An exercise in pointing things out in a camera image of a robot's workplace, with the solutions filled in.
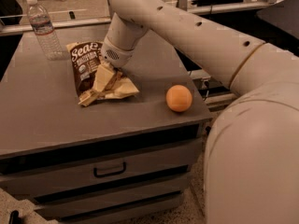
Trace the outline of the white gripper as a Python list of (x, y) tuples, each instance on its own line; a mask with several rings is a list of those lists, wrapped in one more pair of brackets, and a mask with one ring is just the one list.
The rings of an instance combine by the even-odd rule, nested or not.
[(97, 92), (111, 90), (123, 76), (122, 70), (117, 69), (115, 71), (114, 67), (125, 66), (131, 59), (134, 50), (135, 44), (132, 40), (106, 36), (102, 44), (101, 54), (108, 63), (98, 65), (93, 89)]

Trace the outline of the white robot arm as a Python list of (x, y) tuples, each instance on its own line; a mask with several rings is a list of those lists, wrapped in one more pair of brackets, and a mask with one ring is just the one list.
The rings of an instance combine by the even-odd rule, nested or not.
[(238, 97), (206, 140), (206, 224), (299, 224), (299, 58), (163, 0), (108, 2), (106, 61), (152, 30)]

